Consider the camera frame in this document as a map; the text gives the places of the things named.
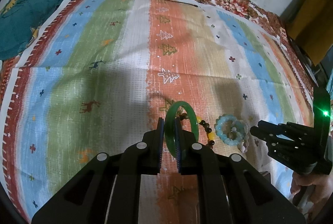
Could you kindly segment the person's right hand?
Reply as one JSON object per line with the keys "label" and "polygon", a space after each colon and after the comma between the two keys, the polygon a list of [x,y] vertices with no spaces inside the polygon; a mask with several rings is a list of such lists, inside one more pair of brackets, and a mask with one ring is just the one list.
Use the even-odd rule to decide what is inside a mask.
{"label": "person's right hand", "polygon": [[299,175],[293,172],[290,192],[297,194],[302,186],[315,186],[309,200],[313,209],[321,210],[332,194],[332,172],[326,174]]}

